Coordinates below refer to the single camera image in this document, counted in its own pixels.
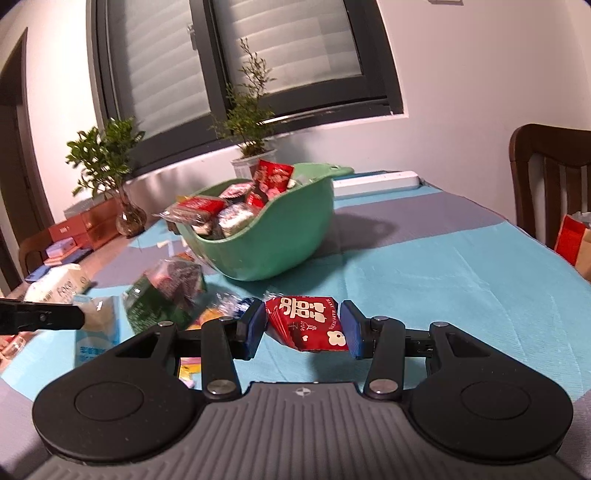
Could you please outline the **plant in glass vase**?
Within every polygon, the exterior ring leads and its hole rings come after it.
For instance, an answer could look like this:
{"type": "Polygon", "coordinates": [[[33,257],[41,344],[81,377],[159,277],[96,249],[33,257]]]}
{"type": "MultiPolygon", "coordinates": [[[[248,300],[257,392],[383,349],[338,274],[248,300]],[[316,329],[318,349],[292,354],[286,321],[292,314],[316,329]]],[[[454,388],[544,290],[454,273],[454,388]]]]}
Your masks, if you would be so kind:
{"type": "Polygon", "coordinates": [[[102,128],[78,131],[77,137],[67,142],[66,163],[80,173],[72,195],[88,190],[92,197],[113,197],[118,207],[115,226],[125,238],[142,233],[147,221],[147,214],[130,200],[124,188],[131,174],[131,152],[144,136],[134,117],[109,118],[102,128]]]}

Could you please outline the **red biscuit packet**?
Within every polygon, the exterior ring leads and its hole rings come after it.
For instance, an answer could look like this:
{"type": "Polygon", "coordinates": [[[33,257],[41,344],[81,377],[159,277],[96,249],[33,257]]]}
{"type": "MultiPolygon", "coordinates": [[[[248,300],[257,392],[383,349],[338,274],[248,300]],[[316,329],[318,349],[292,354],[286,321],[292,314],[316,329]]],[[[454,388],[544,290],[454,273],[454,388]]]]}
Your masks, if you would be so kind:
{"type": "Polygon", "coordinates": [[[228,201],[218,197],[195,195],[167,207],[158,217],[173,223],[204,225],[228,207],[228,201]]]}

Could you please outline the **white power strip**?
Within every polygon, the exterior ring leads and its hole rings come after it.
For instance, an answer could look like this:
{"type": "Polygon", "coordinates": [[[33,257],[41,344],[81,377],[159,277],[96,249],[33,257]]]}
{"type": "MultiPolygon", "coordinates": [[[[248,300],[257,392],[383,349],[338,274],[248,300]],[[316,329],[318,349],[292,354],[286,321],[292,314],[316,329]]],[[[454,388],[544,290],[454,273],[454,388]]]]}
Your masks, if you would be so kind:
{"type": "Polygon", "coordinates": [[[366,172],[332,181],[335,198],[349,198],[398,190],[417,189],[421,179],[414,171],[366,172]]]}

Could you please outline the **green triangular snack bag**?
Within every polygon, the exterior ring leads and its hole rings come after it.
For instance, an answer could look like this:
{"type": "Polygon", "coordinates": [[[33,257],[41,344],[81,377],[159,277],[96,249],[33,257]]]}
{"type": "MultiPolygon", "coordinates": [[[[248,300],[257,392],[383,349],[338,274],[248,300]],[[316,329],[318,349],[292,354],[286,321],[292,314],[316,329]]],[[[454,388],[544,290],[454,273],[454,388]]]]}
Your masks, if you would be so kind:
{"type": "Polygon", "coordinates": [[[123,294],[123,307],[134,334],[159,322],[186,329],[197,316],[197,303],[206,292],[199,264],[180,257],[160,260],[123,294]]]}

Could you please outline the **potted plant white pot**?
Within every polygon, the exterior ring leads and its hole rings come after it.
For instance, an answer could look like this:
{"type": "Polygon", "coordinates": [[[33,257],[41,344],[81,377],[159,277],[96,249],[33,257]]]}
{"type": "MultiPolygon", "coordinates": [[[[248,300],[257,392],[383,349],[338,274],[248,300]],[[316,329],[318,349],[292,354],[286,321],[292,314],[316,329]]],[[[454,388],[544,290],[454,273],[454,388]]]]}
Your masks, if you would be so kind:
{"type": "Polygon", "coordinates": [[[242,80],[225,83],[228,110],[224,119],[214,117],[211,129],[218,139],[231,140],[238,146],[240,157],[230,161],[235,176],[252,179],[259,159],[273,154],[267,148],[266,138],[273,134],[270,122],[274,112],[270,106],[263,105],[263,100],[276,78],[266,59],[250,48],[246,37],[239,39],[239,48],[245,55],[238,68],[242,80]]]}

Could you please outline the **dark wooden chair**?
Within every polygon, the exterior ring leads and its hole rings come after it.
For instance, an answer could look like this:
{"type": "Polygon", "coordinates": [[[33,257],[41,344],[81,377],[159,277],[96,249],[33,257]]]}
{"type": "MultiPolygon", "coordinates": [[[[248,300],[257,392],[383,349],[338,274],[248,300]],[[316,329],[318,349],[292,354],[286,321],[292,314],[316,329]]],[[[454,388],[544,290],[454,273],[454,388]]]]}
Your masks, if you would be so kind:
{"type": "Polygon", "coordinates": [[[530,161],[542,160],[545,244],[558,239],[562,217],[590,204],[590,138],[588,130],[542,124],[517,128],[509,143],[517,226],[536,238],[530,161]]]}

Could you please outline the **paper shopping bag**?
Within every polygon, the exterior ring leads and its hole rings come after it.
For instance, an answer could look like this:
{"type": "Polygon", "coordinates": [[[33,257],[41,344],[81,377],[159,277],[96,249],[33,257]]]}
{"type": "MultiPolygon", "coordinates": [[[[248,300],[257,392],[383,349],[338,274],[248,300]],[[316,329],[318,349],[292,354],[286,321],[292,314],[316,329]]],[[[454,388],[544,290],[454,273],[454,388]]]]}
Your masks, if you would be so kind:
{"type": "Polygon", "coordinates": [[[584,214],[565,215],[562,219],[554,251],[566,260],[587,281],[590,276],[590,223],[584,214]]]}

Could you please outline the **orange gift boxes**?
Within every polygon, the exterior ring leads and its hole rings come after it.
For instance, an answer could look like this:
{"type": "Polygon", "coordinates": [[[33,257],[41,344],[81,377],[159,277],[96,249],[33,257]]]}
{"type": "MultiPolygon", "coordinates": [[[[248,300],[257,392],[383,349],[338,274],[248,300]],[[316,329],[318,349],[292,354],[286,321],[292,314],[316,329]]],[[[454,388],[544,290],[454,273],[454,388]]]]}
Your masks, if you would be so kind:
{"type": "Polygon", "coordinates": [[[72,238],[82,248],[98,250],[119,235],[118,213],[118,201],[111,198],[52,225],[49,234],[54,242],[72,238]]]}

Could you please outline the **blue foil candy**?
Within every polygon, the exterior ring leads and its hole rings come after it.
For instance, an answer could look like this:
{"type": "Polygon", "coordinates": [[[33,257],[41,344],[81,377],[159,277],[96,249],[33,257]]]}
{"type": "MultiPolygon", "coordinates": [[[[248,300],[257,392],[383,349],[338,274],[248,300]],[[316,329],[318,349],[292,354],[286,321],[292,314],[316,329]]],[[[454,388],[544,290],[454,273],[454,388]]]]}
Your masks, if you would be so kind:
{"type": "Polygon", "coordinates": [[[216,309],[219,311],[221,321],[230,321],[242,318],[254,301],[253,297],[239,297],[233,293],[218,293],[216,295],[216,309]]]}

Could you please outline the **white tissue pack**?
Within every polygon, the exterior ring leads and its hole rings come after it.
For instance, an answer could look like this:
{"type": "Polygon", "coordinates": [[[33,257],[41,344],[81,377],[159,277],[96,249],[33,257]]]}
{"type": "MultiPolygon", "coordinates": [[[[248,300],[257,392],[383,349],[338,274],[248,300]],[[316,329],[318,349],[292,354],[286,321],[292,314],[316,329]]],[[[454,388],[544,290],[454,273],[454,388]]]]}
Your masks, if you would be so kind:
{"type": "Polygon", "coordinates": [[[76,294],[90,285],[87,272],[78,264],[54,267],[37,282],[31,284],[24,300],[34,303],[68,304],[76,294]]]}

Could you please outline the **dark window frame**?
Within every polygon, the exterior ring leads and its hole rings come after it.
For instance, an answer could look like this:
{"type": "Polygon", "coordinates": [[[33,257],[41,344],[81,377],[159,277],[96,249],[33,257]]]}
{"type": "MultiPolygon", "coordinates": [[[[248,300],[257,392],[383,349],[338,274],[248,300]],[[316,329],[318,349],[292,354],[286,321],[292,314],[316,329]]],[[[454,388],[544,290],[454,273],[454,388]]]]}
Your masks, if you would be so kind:
{"type": "Polygon", "coordinates": [[[86,10],[97,117],[133,118],[145,134],[133,176],[225,148],[214,127],[254,56],[270,70],[262,103],[276,134],[404,110],[374,1],[91,1],[86,10]]]}

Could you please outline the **red wedding candy bag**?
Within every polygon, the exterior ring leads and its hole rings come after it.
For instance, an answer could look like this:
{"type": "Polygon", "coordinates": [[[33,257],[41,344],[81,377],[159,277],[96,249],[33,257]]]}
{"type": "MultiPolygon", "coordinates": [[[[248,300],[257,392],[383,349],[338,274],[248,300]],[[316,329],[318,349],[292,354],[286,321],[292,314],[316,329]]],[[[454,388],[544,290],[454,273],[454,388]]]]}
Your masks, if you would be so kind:
{"type": "Polygon", "coordinates": [[[301,352],[346,351],[346,336],[331,297],[276,296],[266,301],[270,335],[301,352]]]}

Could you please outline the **green plastic bowl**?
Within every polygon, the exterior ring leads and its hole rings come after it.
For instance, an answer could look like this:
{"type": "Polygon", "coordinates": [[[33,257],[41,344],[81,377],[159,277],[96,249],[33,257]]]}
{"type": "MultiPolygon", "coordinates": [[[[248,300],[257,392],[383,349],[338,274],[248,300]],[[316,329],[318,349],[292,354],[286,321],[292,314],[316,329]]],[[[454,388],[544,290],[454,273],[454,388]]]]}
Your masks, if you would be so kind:
{"type": "Polygon", "coordinates": [[[270,200],[235,235],[208,240],[188,225],[176,228],[193,253],[224,276],[245,282],[270,279],[317,251],[332,224],[332,180],[354,172],[330,163],[297,163],[294,177],[300,183],[270,200]]]}

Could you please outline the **red snack packet in bowl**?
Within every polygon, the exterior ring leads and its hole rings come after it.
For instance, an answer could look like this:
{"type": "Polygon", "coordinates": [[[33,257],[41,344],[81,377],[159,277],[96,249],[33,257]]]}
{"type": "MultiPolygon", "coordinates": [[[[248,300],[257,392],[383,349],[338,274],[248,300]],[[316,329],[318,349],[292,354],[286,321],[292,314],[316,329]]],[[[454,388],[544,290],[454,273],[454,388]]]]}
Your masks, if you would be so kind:
{"type": "Polygon", "coordinates": [[[247,202],[252,206],[263,207],[274,197],[287,191],[293,172],[294,167],[291,165],[260,159],[247,202]]]}

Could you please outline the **blue patterned tablecloth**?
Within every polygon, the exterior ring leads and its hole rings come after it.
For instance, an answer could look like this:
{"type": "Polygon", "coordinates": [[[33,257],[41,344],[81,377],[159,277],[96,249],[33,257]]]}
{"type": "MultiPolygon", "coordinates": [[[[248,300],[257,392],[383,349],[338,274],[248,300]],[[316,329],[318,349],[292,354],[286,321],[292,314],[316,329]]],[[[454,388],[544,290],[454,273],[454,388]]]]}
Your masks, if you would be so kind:
{"type": "MultiPolygon", "coordinates": [[[[183,247],[164,223],[155,223],[98,271],[98,288],[89,294],[122,294],[183,247]]],[[[590,284],[493,211],[432,186],[339,200],[324,244],[300,267],[254,283],[205,270],[211,291],[329,296],[408,328],[435,321],[458,326],[569,393],[575,416],[559,454],[590,479],[590,284]]],[[[1,375],[1,478],[26,477],[47,457],[32,426],[31,401],[73,367],[74,343],[74,332],[38,334],[1,375]]],[[[256,359],[236,367],[243,386],[354,378],[361,385],[367,364],[346,352],[297,352],[264,336],[256,359]]]]}

